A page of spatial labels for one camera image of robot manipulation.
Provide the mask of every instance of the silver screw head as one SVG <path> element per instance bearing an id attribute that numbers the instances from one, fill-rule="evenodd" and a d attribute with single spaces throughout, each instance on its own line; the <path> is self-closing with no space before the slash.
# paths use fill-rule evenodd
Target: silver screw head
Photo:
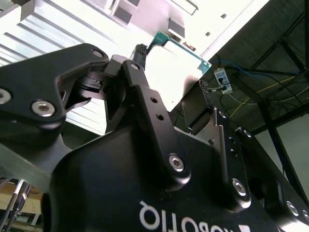
<path id="1" fill-rule="evenodd" d="M 297 209 L 295 208 L 295 206 L 291 202 L 286 202 L 286 205 L 288 206 L 291 213 L 294 214 L 294 216 L 297 217 L 299 215 Z"/>
<path id="2" fill-rule="evenodd" d="M 303 210 L 303 215 L 307 221 L 309 221 L 309 214 L 306 210 Z"/>
<path id="3" fill-rule="evenodd" d="M 135 63 L 131 63 L 131 67 L 136 70 L 140 69 Z"/>
<path id="4" fill-rule="evenodd" d="M 7 90 L 0 88 L 0 105 L 7 103 L 11 98 L 12 96 Z"/>
<path id="5" fill-rule="evenodd" d="M 246 196 L 246 189 L 239 180 L 233 179 L 232 183 L 233 183 L 234 189 L 237 191 L 237 193 L 240 196 L 242 196 L 242 197 Z"/>
<path id="6" fill-rule="evenodd" d="M 103 54 L 98 50 L 93 50 L 92 53 L 93 53 L 93 55 L 95 55 L 97 57 L 103 57 Z"/>
<path id="7" fill-rule="evenodd" d="M 171 154 L 169 156 L 169 163 L 172 168 L 177 172 L 182 172 L 184 170 L 184 163 L 178 156 Z"/>
<path id="8" fill-rule="evenodd" d="M 31 108 L 35 114 L 41 117 L 50 117 L 55 113 L 55 107 L 48 101 L 36 101 Z"/>
<path id="9" fill-rule="evenodd" d="M 249 133 L 249 131 L 243 130 L 243 132 L 245 133 L 245 135 L 246 135 L 248 138 L 252 138 L 252 135 Z"/>
<path id="10" fill-rule="evenodd" d="M 223 118 L 227 118 L 225 113 L 223 111 L 219 111 L 219 114 L 223 117 Z"/>

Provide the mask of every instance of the wooden surface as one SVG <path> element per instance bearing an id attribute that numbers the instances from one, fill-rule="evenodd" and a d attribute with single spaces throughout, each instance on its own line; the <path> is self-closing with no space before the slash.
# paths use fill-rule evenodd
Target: wooden surface
<path id="1" fill-rule="evenodd" d="M 6 209 L 14 190 L 15 185 L 10 183 L 6 184 L 0 189 L 0 209 Z M 29 198 L 26 200 L 26 203 L 22 209 L 22 212 L 30 214 L 41 214 L 41 198 L 42 193 L 40 193 L 36 188 L 32 188 Z"/>
<path id="2" fill-rule="evenodd" d="M 25 232 L 43 232 L 42 228 L 31 226 L 27 223 L 15 221 L 12 225 L 12 228 L 23 230 Z"/>

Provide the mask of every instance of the gray wall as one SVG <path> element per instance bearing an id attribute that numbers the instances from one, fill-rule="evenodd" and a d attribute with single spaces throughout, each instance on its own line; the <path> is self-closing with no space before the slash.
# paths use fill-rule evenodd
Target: gray wall
<path id="1" fill-rule="evenodd" d="M 309 197 L 309 115 L 279 127 L 278 132 L 304 191 Z M 258 134 L 256 138 L 282 171 L 281 162 L 268 131 Z"/>

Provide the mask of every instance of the yellow cable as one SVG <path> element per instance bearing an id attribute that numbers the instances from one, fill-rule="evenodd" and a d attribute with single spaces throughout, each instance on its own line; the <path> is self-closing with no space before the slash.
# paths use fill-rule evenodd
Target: yellow cable
<path id="1" fill-rule="evenodd" d="M 287 79 L 284 79 L 284 80 L 282 80 L 282 81 L 279 81 L 278 83 L 275 83 L 275 84 L 273 84 L 273 85 L 267 86 L 267 87 L 265 87 L 265 88 L 263 88 L 263 89 L 257 91 L 256 93 L 260 93 L 260 92 L 262 92 L 262 91 L 264 91 L 264 90 L 266 90 L 266 89 L 273 88 L 274 86 L 277 86 L 277 85 L 279 85 L 279 84 L 281 84 L 281 83 L 283 83 L 283 82 L 289 81 L 289 80 L 291 80 L 291 79 L 293 79 L 293 78 L 295 78 L 295 76 L 291 76 L 291 77 L 289 77 L 289 78 L 287 78 Z M 247 101 L 248 101 L 249 99 L 250 99 L 250 98 L 247 98 L 242 104 L 240 104 L 240 105 L 234 110 L 234 112 L 231 114 L 230 118 L 232 118 L 232 116 L 237 112 L 237 110 L 238 110 L 240 107 L 242 107 L 244 104 L 246 104 Z"/>

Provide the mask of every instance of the white junction box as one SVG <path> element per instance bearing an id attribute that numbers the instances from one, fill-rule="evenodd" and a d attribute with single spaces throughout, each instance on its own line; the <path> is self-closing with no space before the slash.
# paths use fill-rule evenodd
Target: white junction box
<path id="1" fill-rule="evenodd" d="M 222 90 L 222 94 L 233 92 L 232 86 L 230 85 L 230 81 L 224 68 L 217 69 L 213 73 L 217 79 L 218 84 L 226 86 L 226 89 Z"/>

